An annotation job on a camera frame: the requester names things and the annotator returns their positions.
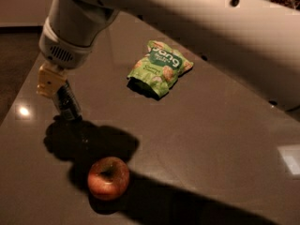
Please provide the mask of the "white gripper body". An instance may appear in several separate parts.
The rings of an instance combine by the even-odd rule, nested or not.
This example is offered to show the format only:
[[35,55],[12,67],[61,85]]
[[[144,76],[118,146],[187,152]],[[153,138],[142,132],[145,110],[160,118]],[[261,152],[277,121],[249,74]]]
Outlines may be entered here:
[[39,48],[50,63],[74,69],[85,62],[93,43],[94,24],[91,21],[57,22],[48,17],[43,25]]

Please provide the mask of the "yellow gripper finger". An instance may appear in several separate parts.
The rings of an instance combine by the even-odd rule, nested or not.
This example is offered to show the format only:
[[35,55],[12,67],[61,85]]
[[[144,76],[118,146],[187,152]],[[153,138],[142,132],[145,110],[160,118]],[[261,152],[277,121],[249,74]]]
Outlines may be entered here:
[[44,62],[37,75],[37,93],[45,98],[53,98],[66,83],[67,71],[53,63]]

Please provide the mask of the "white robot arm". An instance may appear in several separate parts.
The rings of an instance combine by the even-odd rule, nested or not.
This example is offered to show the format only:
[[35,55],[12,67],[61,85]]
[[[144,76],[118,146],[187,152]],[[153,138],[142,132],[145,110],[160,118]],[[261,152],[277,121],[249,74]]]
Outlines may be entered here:
[[300,13],[265,0],[52,0],[39,48],[81,66],[124,11],[156,28],[287,113],[300,108]]

